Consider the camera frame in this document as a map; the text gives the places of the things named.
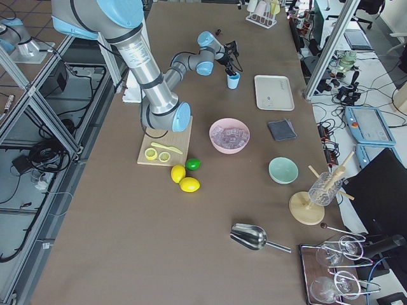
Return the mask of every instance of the wooden cutting board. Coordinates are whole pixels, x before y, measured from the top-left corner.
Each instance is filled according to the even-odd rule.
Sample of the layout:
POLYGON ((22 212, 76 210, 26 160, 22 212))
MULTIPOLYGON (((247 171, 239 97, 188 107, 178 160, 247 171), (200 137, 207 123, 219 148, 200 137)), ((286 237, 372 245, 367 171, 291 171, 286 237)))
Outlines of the wooden cutting board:
MULTIPOLYGON (((168 133, 164 137, 159 139, 153 139, 145 134, 139 151, 137 164, 159 165, 159 166, 174 166, 177 164, 185 165, 186 157, 188 155, 188 148, 190 146, 191 127, 192 127, 192 116, 188 127, 183 132, 168 131, 168 133), (167 151, 168 153, 170 153, 171 155, 170 159, 168 160, 168 162, 161 162, 158 160, 158 158, 154 160, 147 160, 144 155, 144 152, 147 148, 151 147, 152 142, 156 142, 165 146, 174 146, 180 149, 183 152, 183 154, 179 154, 174 151, 169 151, 168 149, 164 148, 154 147, 157 150, 158 154, 160 154, 163 151, 167 151)), ((163 135, 165 131, 147 128, 146 133, 148 133, 152 137, 159 137, 163 135)))

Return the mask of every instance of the blue cup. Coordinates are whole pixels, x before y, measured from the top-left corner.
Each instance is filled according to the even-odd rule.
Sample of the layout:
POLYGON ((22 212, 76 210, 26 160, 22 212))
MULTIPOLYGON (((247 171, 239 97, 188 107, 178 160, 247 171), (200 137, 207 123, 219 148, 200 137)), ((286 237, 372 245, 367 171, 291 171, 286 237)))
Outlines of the blue cup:
POLYGON ((236 72, 236 75, 227 75, 228 77, 228 88, 236 89, 239 84, 240 74, 236 72))

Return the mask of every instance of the monitor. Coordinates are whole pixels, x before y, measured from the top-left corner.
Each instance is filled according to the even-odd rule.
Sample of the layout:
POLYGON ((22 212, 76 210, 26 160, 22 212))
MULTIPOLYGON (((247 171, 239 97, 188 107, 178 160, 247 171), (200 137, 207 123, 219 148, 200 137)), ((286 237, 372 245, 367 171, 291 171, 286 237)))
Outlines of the monitor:
MULTIPOLYGON (((369 234, 407 239, 407 169, 394 153, 385 148, 343 188, 355 197, 352 206, 369 234)), ((407 246, 383 254, 401 285, 407 289, 407 246)))

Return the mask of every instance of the green lime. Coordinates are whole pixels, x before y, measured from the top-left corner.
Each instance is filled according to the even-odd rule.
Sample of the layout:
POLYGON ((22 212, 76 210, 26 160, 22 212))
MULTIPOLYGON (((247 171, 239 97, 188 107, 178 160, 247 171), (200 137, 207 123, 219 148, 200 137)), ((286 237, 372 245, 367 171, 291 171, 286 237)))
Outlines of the green lime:
POLYGON ((188 170, 197 170, 200 165, 201 165, 201 161, 199 159, 196 159, 196 158, 188 159, 185 162, 185 167, 188 170))

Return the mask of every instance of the white desk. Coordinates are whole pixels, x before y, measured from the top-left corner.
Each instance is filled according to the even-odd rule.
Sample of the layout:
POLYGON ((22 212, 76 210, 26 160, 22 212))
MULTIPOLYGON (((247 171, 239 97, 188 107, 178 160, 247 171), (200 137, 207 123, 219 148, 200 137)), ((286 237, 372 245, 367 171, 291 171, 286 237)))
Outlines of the white desk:
MULTIPOLYGON (((324 27, 322 29, 321 43, 319 44, 320 48, 324 47, 325 40, 329 35, 331 35, 332 30, 335 26, 335 23, 336 23, 336 20, 326 20, 324 22, 324 27)), ((359 30, 359 29, 361 29, 361 27, 359 26, 359 24, 357 24, 356 21, 351 21, 351 22, 349 22, 347 29, 348 30, 359 30)), ((349 51, 350 50, 350 46, 344 35, 342 35, 341 38, 339 39, 338 43, 336 44, 335 49, 337 51, 349 51)))
MULTIPOLYGON (((386 74, 386 71, 383 65, 380 63, 378 59, 369 59, 363 60, 364 58, 377 58, 374 52, 368 53, 358 53, 357 54, 358 60, 356 61, 355 65, 359 67, 360 76, 358 78, 358 82, 360 83, 359 88, 361 90, 366 90, 362 86, 366 86, 369 88, 380 88, 381 92, 384 94, 391 96, 393 91, 396 87, 393 85, 392 80, 390 79, 389 75, 386 74)), ((348 72, 346 74, 345 80, 350 82, 353 73, 348 72)), ((356 102, 356 105, 361 105, 363 103, 372 105, 373 107, 381 106, 384 104, 391 103, 391 99, 386 97, 384 94, 380 93, 379 91, 369 91, 367 93, 363 93, 361 98, 356 102)), ((322 106, 324 109, 320 107, 314 107, 314 114, 316 122, 320 122, 322 120, 332 118, 336 121, 337 126, 340 125, 340 119, 336 118, 331 115, 331 111, 334 110, 338 105, 333 104, 331 101, 331 96, 314 96, 312 98, 312 103, 314 106, 322 106)), ((407 119, 406 116, 403 116, 399 112, 397 112, 390 104, 380 107, 382 111, 387 111, 391 113, 395 113, 407 119)), ((389 126, 392 125, 400 125, 402 119, 383 112, 383 116, 389 126)), ((403 162, 403 165, 407 165, 407 136, 405 134, 406 130, 405 127, 403 128, 392 128, 391 132, 393 136, 396 138, 396 150, 398 155, 403 162)), ((338 162, 341 163, 346 156, 349 154, 350 151, 355 150, 356 141, 354 140, 353 136, 351 136, 348 127, 344 129, 337 129, 334 132, 333 140, 340 144, 340 157, 338 158, 338 162)), ((350 162, 347 164, 346 167, 345 177, 352 177, 355 176, 359 171, 359 162, 357 158, 354 156, 350 162)), ((353 232, 366 232, 366 228, 363 226, 361 220, 357 216, 353 206, 349 202, 348 199, 344 198, 342 204, 340 205, 340 211, 343 223, 353 232)), ((375 301, 379 297, 383 297, 389 294, 393 294, 395 292, 404 292, 407 295, 405 289, 401 284, 398 282, 397 278, 395 277, 394 273, 390 270, 389 274, 379 276, 374 279, 375 283, 378 283, 382 286, 382 290, 376 294, 371 294, 370 297, 370 304, 377 304, 375 301)))

